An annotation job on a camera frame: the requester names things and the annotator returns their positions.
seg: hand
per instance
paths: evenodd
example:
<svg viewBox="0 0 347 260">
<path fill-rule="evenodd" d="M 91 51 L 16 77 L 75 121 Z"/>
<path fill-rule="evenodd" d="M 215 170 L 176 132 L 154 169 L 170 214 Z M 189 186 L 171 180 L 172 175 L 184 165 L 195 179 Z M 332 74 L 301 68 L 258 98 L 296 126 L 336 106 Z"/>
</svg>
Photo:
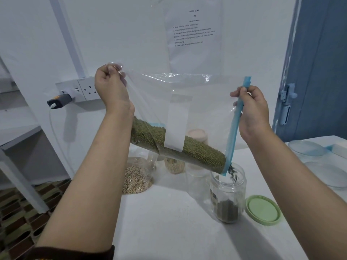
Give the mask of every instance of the hand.
<svg viewBox="0 0 347 260">
<path fill-rule="evenodd" d="M 247 144 L 255 136 L 262 136 L 264 132 L 271 131 L 269 107 L 258 87 L 250 86 L 248 90 L 245 87 L 238 87 L 236 91 L 230 93 L 230 96 L 240 97 L 244 103 L 239 129 L 241 137 Z"/>
<path fill-rule="evenodd" d="M 121 66 L 114 63 L 99 67 L 95 73 L 95 89 L 106 106 L 106 112 L 119 111 L 121 106 L 133 115 L 135 107 L 129 100 L 125 73 L 120 72 L 121 69 Z"/>
</svg>

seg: blue door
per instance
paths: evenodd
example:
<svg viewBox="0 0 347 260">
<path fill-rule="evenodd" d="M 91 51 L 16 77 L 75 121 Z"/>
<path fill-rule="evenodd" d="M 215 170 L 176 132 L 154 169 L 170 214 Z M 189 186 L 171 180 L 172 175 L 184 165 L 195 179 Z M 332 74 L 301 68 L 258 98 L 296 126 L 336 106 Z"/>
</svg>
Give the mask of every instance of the blue door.
<svg viewBox="0 0 347 260">
<path fill-rule="evenodd" d="M 296 7 L 273 130 L 284 142 L 347 139 L 347 0 Z"/>
</svg>

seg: jar rim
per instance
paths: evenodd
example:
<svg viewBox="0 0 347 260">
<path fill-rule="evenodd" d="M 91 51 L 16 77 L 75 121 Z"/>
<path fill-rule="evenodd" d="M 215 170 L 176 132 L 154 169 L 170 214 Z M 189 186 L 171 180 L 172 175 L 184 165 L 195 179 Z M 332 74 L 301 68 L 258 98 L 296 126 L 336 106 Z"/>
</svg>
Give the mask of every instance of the jar rim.
<svg viewBox="0 0 347 260">
<path fill-rule="evenodd" d="M 240 173 L 242 175 L 242 180 L 240 182 L 237 182 L 237 183 L 227 183 L 227 182 L 220 181 L 220 180 L 215 178 L 215 176 L 217 176 L 217 175 L 213 175 L 214 172 L 211 171 L 212 179 L 216 183 L 218 183 L 218 184 L 220 184 L 222 186 L 225 186 L 225 187 L 232 187 L 233 188 L 233 187 L 237 187 L 237 186 L 240 186 L 240 185 L 244 184 L 244 182 L 246 181 L 245 171 L 243 170 L 243 168 L 240 165 L 238 165 L 236 163 L 232 163 L 232 166 L 234 167 L 234 169 L 235 169 L 235 171 L 237 173 Z"/>
</svg>

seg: green lid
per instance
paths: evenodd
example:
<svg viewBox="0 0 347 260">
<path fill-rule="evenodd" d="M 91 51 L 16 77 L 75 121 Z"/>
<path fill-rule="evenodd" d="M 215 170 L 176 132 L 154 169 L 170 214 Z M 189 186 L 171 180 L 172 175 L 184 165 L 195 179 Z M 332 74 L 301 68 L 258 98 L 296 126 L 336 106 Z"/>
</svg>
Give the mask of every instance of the green lid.
<svg viewBox="0 0 347 260">
<path fill-rule="evenodd" d="M 262 225 L 275 225 L 281 220 L 278 205 L 262 195 L 252 195 L 246 199 L 246 213 Z"/>
</svg>

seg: patterned floor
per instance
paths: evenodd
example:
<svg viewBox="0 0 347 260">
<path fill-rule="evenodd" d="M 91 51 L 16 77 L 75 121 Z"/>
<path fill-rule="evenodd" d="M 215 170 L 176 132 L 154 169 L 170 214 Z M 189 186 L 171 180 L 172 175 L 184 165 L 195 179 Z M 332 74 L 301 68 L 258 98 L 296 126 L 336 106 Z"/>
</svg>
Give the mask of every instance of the patterned floor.
<svg viewBox="0 0 347 260">
<path fill-rule="evenodd" d="M 50 208 L 45 214 L 38 214 L 16 188 L 0 191 L 0 260 L 25 258 L 70 182 L 66 179 L 34 187 Z"/>
</svg>

